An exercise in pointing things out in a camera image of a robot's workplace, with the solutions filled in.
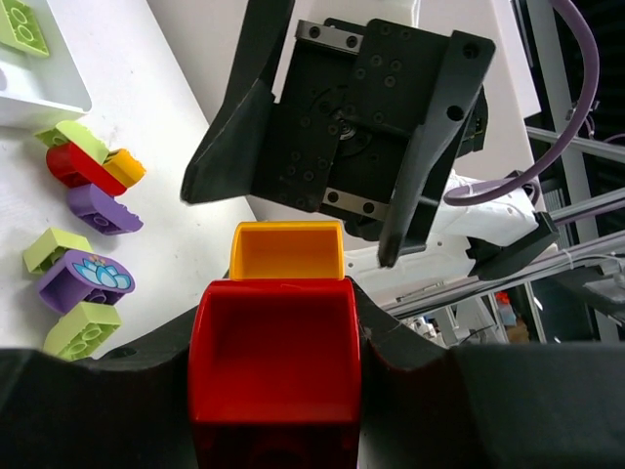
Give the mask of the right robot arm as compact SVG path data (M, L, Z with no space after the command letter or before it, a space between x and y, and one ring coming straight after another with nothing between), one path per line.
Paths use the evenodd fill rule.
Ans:
M420 29L392 2L325 1L312 20L293 10L248 3L184 202L253 195L338 219L367 242L347 253L347 275L382 305L419 286L512 276L555 242L535 182L447 202L489 189L454 164L485 144L491 39Z

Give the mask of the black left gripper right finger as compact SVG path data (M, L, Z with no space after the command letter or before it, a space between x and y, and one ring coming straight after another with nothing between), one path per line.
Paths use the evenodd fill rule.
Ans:
M620 468L620 344L442 348L354 293L363 468Z

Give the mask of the yellow butterfly lego brick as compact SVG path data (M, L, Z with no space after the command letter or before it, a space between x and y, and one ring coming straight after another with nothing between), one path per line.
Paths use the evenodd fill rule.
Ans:
M336 279L345 277L343 230L338 222L243 222L235 230L229 277Z

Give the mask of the red rounded lego brick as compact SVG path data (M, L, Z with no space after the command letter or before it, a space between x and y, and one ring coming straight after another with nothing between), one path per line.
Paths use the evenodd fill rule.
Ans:
M216 280L187 368L202 468L354 468L361 365L348 279Z

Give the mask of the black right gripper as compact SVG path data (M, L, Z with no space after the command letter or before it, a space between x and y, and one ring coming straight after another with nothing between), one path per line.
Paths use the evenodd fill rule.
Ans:
M495 43L380 19L301 21L271 112L294 5L247 3L224 100L181 200L250 194L266 134L267 200L342 220L379 241L379 266L391 268L426 249L454 160L482 146Z

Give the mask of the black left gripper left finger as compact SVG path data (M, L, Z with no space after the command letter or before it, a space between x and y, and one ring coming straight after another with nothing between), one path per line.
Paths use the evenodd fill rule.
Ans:
M1 352L4 468L195 468L188 310L98 360Z

